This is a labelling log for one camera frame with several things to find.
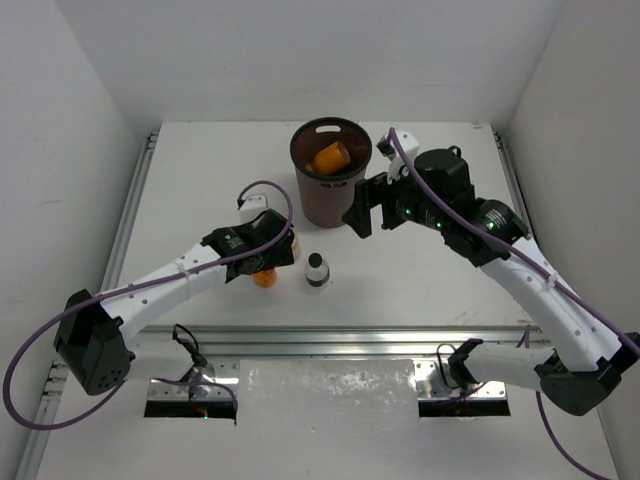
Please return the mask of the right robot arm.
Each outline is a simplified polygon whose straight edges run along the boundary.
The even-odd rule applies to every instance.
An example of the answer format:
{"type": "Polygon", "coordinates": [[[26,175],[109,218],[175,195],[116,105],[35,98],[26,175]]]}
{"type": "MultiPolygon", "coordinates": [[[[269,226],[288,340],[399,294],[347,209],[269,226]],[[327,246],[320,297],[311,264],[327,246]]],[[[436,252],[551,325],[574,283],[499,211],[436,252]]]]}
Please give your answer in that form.
{"type": "Polygon", "coordinates": [[[389,169],[357,182],[344,222],[367,238],[370,211],[380,206],[385,230],[411,222],[438,231],[447,247],[500,285],[552,342],[549,348],[512,352],[467,340],[447,359],[453,388],[501,381],[542,392],[574,416],[602,403],[637,362],[638,333],[619,336],[579,306],[573,292],[543,267],[544,256],[515,212],[476,196],[458,147],[425,151],[410,163],[388,140],[378,148],[390,159],[389,169]]]}

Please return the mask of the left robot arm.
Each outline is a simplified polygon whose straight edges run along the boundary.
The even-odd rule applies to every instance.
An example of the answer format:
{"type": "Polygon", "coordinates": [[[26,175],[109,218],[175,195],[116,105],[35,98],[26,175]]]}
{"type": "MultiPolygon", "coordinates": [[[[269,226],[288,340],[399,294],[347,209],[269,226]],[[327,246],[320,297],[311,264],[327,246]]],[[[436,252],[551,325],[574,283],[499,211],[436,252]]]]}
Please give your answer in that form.
{"type": "Polygon", "coordinates": [[[241,276],[294,263],[290,216],[268,209],[213,230],[179,258],[119,289],[83,289],[66,303],[54,349],[90,396],[114,388],[139,358],[134,338],[192,297],[241,276]]]}

